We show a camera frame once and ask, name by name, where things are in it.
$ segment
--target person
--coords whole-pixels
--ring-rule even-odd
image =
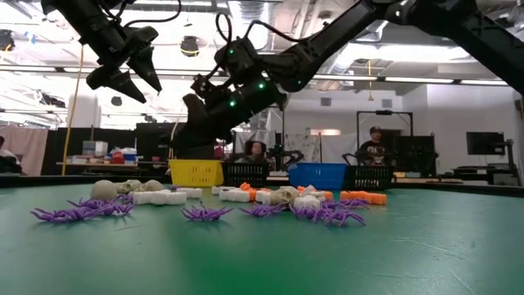
[[[273,166],[273,163],[265,156],[266,150],[265,143],[250,140],[246,143],[246,155],[238,159],[237,163],[269,164]]]
[[[385,166],[388,163],[394,165],[388,156],[386,147],[381,144],[382,132],[380,127],[373,126],[369,130],[371,140],[363,143],[357,151],[357,158],[366,166]]]
[[[6,139],[0,136],[0,172],[20,173],[20,161],[16,155],[3,148]]]

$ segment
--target black basket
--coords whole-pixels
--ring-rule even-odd
[[[347,166],[344,190],[386,190],[391,186],[393,167]]]
[[[269,164],[222,163],[224,186],[238,188],[248,183],[252,188],[265,187]]]

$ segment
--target yellow basket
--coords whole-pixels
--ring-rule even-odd
[[[169,160],[173,184],[210,188],[224,182],[222,165],[214,160]]]

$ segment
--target cap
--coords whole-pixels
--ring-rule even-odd
[[[375,132],[380,132],[380,127],[378,126],[371,127],[371,129],[369,130],[369,133],[374,134]]]

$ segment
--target blue basket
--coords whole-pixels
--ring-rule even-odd
[[[317,189],[342,189],[346,164],[298,163],[288,168],[294,187],[313,185]]]

